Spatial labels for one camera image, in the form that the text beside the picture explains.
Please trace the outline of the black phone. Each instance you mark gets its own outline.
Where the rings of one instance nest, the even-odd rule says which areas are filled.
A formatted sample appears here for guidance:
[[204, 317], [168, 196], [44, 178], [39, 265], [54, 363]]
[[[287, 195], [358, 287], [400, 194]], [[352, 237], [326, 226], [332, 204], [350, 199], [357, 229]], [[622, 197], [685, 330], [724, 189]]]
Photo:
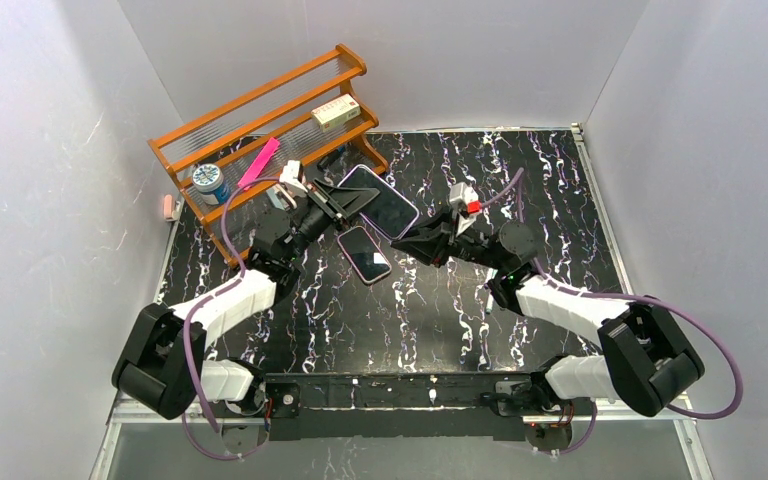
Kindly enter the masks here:
[[364, 227], [355, 226], [339, 234], [337, 244], [363, 284], [373, 285], [392, 272], [389, 261]]

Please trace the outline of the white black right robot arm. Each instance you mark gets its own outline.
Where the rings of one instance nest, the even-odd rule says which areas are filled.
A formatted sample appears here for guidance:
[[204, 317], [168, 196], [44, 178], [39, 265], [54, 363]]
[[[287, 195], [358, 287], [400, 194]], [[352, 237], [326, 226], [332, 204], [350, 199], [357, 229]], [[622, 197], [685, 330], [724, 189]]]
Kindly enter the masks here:
[[393, 241], [393, 248], [434, 267], [450, 258], [494, 270], [486, 286], [502, 309], [540, 319], [593, 343], [597, 356], [564, 356], [538, 372], [546, 404], [579, 398], [620, 400], [653, 417], [705, 374], [701, 357], [673, 315], [654, 300], [566, 293], [542, 277], [531, 229], [510, 221], [493, 233], [459, 233], [452, 219], [434, 216]]

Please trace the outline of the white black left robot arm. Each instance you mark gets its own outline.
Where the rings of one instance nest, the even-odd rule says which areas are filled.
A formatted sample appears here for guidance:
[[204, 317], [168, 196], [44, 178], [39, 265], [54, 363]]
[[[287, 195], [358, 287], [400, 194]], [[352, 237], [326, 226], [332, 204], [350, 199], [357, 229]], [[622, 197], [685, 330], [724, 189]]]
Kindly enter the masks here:
[[172, 307], [150, 303], [138, 313], [113, 368], [113, 387], [167, 420], [182, 416], [193, 401], [207, 417], [222, 401], [257, 409], [261, 382], [254, 367], [209, 360], [208, 346], [292, 293], [310, 244], [331, 227], [347, 227], [379, 195], [375, 187], [314, 180], [299, 211], [267, 210], [254, 224], [237, 276], [192, 300]]

